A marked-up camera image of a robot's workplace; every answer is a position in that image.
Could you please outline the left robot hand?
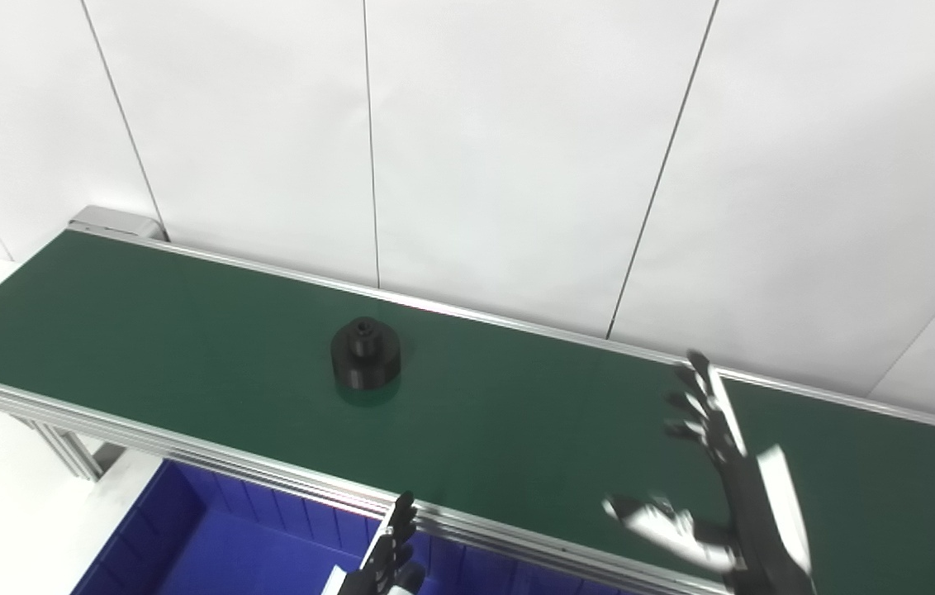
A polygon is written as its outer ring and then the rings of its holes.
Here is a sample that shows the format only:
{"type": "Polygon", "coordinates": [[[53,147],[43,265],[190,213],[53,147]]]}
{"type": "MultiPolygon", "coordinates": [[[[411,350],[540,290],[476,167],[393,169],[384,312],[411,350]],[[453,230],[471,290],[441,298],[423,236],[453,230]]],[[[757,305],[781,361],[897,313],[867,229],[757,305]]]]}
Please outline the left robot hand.
{"type": "Polygon", "coordinates": [[[323,594],[418,594],[425,584],[426,567],[412,560],[410,543],[417,531],[417,506],[411,491],[404,491],[378,524],[359,566],[347,572],[333,566],[323,594]]]}

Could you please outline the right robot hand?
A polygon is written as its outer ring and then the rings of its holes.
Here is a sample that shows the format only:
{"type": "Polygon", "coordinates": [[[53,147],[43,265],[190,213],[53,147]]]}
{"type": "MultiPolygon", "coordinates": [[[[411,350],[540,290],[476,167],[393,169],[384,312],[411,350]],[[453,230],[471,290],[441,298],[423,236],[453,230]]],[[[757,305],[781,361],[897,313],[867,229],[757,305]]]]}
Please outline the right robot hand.
{"type": "Polygon", "coordinates": [[[668,436],[700,445],[727,502],[724,524],[677,511],[666,498],[610,494],[603,508],[625,530],[698,568],[717,573],[735,594],[814,594],[809,539],[785,453],[748,451],[721,375],[689,350],[676,366],[684,387],[667,401],[686,414],[665,422],[668,436]]]}

